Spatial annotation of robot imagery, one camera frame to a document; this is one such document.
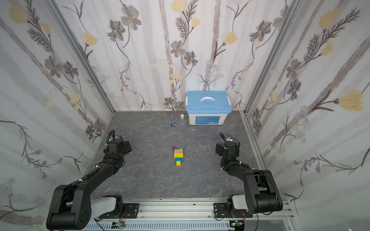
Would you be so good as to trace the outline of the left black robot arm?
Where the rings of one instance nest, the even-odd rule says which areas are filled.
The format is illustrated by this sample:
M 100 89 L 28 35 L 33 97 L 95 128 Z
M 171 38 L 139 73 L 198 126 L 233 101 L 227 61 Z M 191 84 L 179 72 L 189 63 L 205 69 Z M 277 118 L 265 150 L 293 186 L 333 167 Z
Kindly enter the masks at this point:
M 111 130 L 106 140 L 103 160 L 82 178 L 54 190 L 46 228 L 49 231 L 82 230 L 93 217 L 92 192 L 124 166 L 124 156 L 132 151 L 128 141 Z

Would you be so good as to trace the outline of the yellow rectangular block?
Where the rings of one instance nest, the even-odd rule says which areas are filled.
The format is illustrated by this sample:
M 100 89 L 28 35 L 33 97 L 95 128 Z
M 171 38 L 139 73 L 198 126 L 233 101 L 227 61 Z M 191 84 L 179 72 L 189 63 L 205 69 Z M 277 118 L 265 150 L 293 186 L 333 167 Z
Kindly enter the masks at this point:
M 183 153 L 175 153 L 174 158 L 184 158 L 184 154 Z

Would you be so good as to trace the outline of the small circuit board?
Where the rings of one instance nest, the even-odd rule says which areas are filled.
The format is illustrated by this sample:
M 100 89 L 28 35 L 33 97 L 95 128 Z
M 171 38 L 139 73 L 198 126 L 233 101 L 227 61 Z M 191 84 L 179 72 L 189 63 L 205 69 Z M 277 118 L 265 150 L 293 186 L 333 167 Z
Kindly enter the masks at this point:
M 111 228 L 112 229 L 124 229 L 126 228 L 126 222 L 114 221 L 112 222 Z

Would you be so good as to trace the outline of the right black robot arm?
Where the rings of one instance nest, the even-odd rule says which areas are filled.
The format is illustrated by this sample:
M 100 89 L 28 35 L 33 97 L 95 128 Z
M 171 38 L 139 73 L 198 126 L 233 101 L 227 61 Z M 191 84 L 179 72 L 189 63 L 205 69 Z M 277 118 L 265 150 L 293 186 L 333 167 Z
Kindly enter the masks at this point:
M 228 215 L 249 217 L 258 213 L 270 215 L 282 211 L 283 202 L 271 171 L 258 170 L 237 160 L 240 142 L 230 134 L 220 133 L 220 137 L 224 142 L 216 145 L 215 152 L 221 157 L 221 170 L 241 180 L 244 188 L 244 193 L 228 197 Z

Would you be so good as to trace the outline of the small clear corked bottle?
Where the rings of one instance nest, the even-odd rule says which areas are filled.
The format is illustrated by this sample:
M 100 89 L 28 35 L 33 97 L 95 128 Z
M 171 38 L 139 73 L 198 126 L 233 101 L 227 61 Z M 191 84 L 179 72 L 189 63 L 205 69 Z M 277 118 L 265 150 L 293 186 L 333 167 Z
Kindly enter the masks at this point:
M 186 120 L 185 120 L 185 115 L 184 114 L 181 114 L 180 115 L 180 127 L 181 128 L 185 128 L 186 127 Z

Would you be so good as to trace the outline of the glass beaker blue liquid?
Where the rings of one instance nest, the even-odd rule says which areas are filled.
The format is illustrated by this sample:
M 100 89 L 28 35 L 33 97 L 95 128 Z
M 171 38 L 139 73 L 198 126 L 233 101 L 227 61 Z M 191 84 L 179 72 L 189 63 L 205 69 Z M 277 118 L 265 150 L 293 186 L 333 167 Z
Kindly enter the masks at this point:
M 174 117 L 173 115 L 171 115 L 171 117 L 170 117 L 170 123 L 171 123 L 171 126 L 172 127 L 175 127 L 176 126 L 176 121 L 177 121 L 177 118 Z

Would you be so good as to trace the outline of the aluminium frame rail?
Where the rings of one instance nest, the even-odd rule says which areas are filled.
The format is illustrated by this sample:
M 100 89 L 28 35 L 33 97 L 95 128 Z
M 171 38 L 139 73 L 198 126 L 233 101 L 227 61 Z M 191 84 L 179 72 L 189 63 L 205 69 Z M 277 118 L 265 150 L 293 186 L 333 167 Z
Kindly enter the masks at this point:
M 175 221 L 175 220 L 215 220 L 213 203 L 226 203 L 227 197 L 214 198 L 157 198 L 157 199 L 123 199 L 123 203 L 139 203 L 137 218 L 127 221 Z M 103 211 L 113 208 L 114 199 L 104 197 L 92 199 L 92 210 L 96 214 L 91 220 L 102 215 Z M 270 215 L 258 214 L 261 220 L 294 220 L 293 212 L 286 201 L 282 211 Z

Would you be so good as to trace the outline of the tan wooden rectangular block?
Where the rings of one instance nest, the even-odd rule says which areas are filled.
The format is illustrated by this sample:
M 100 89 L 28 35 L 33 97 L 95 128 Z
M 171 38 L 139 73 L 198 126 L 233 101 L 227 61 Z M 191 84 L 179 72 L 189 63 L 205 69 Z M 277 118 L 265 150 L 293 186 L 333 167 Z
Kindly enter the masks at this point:
M 174 154 L 182 154 L 183 149 L 174 149 Z

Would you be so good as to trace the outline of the blue lid storage box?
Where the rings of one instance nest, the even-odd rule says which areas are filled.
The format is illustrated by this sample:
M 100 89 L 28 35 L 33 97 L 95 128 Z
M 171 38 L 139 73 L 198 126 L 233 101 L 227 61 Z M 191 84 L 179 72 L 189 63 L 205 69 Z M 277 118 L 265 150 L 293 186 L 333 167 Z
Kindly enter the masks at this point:
M 190 125 L 222 125 L 232 107 L 225 91 L 188 91 L 186 112 Z

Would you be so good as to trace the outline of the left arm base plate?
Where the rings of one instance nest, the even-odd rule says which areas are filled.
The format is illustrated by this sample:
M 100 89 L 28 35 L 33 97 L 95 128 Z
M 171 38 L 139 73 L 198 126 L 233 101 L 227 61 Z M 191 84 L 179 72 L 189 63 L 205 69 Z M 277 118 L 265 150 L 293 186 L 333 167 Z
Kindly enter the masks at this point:
M 139 203 L 121 203 L 117 204 L 115 209 L 111 212 L 105 213 L 99 216 L 99 219 L 109 219 L 109 218 L 137 218 L 139 212 Z

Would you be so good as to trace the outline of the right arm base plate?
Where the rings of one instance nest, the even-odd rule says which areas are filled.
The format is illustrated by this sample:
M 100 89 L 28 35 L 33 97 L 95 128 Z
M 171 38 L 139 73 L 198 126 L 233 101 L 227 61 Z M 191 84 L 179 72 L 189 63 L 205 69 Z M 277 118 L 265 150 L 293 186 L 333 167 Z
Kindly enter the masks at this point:
M 253 214 L 246 210 L 230 209 L 227 203 L 213 203 L 213 215 L 216 219 L 222 218 L 252 218 Z

